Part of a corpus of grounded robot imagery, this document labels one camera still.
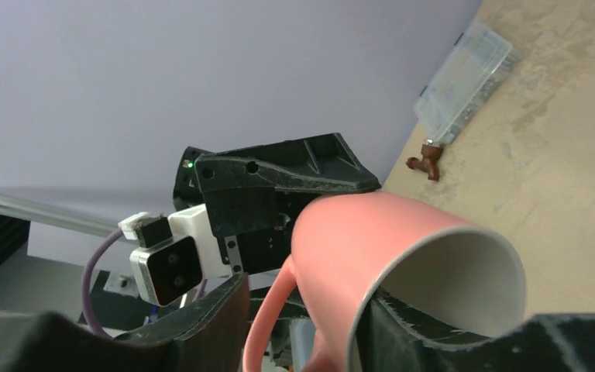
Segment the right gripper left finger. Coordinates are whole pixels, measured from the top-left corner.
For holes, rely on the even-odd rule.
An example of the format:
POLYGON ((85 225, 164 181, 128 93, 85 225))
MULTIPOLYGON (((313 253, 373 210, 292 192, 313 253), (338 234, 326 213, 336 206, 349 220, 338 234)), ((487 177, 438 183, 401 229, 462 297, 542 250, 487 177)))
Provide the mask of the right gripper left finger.
POLYGON ((236 274, 203 298, 115 338, 55 312, 0 312, 0 371, 237 371, 249 281, 236 274))

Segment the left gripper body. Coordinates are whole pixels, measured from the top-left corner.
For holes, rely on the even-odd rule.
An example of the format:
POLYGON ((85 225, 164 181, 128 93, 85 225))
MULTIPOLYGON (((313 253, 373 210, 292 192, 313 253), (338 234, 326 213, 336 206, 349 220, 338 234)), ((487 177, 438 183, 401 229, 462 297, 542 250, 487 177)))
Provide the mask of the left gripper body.
POLYGON ((213 152, 189 146, 177 169, 173 203, 177 211, 206 205, 222 259, 248 274, 279 268, 291 251, 291 233, 300 212, 315 193, 272 188, 202 192, 194 161, 213 152))

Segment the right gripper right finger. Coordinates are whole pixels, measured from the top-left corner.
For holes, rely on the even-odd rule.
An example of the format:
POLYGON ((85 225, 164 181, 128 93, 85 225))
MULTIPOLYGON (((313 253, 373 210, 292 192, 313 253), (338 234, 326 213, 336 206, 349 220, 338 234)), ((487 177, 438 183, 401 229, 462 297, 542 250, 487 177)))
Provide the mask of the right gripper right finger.
POLYGON ((363 311, 356 341, 364 371, 595 371, 595 314, 535 315, 486 337, 379 290, 363 311))

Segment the salmon pink mug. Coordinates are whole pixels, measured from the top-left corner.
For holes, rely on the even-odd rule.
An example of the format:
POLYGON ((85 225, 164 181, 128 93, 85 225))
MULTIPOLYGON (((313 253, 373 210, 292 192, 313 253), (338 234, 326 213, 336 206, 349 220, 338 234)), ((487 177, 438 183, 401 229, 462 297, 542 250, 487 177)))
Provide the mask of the salmon pink mug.
POLYGON ((482 336, 524 319, 524 268, 501 234, 388 192, 320 197, 295 221, 290 254, 251 325, 242 368, 260 370, 280 311, 298 291, 315 325, 304 369, 358 371, 356 328, 378 288, 482 336))

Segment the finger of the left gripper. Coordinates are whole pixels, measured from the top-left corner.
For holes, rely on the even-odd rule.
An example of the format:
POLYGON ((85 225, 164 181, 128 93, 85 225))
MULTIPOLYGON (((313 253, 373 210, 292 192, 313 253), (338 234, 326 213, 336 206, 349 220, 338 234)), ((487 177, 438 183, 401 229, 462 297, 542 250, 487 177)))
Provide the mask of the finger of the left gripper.
POLYGON ((242 188, 315 194, 357 194, 380 188, 340 133, 290 139, 199 156, 202 192, 242 188))

